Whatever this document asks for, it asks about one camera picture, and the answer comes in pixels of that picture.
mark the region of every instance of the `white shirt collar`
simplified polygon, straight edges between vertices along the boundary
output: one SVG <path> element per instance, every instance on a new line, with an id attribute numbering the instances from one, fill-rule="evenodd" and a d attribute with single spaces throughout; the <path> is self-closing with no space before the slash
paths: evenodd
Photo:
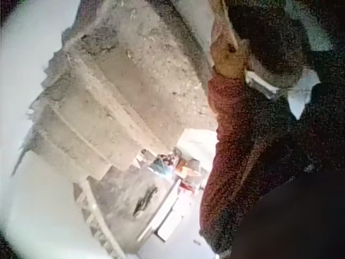
<path id="1" fill-rule="evenodd" d="M 252 84 L 250 83 L 252 80 L 258 82 L 272 94 L 267 94 L 267 92 L 263 92 L 259 89 L 269 99 L 272 99 L 273 96 L 276 95 L 279 91 L 279 88 L 272 86 L 268 82 L 264 81 L 254 72 L 246 71 L 246 82 L 249 84 L 249 86 L 252 86 Z M 310 103 L 311 101 L 310 99 L 312 96 L 313 87 L 319 83 L 320 79 L 318 74 L 314 70 L 304 67 L 301 78 L 293 86 L 293 88 L 287 92 L 287 101 L 289 103 L 290 111 L 297 120 L 301 118 L 306 104 Z"/>

